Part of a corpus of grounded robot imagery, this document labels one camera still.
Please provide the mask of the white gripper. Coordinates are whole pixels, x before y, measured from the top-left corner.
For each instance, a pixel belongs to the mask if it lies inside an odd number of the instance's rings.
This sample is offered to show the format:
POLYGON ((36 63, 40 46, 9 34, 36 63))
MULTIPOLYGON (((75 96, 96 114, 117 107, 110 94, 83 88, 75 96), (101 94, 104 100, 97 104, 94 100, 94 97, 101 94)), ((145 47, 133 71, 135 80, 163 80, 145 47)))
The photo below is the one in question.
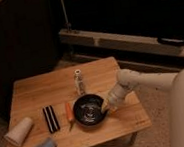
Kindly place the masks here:
POLYGON ((107 110, 115 107, 120 107, 126 98, 126 95, 132 90, 129 86, 123 86, 118 83, 114 85, 111 91, 108 93, 108 99, 104 100, 101 107, 101 113, 105 113, 107 110))

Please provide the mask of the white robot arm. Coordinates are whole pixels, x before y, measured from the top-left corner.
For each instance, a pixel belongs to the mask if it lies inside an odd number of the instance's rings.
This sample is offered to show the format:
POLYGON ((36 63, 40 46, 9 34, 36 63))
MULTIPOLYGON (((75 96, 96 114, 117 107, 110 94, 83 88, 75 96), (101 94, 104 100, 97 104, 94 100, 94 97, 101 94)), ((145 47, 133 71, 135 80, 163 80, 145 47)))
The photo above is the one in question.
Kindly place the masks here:
POLYGON ((102 103, 101 112, 108 109, 115 110, 124 103, 126 95, 138 85, 145 85, 160 90, 170 91, 176 73, 148 73, 133 71, 131 69, 120 69, 116 75, 116 83, 108 92, 105 101, 102 103))

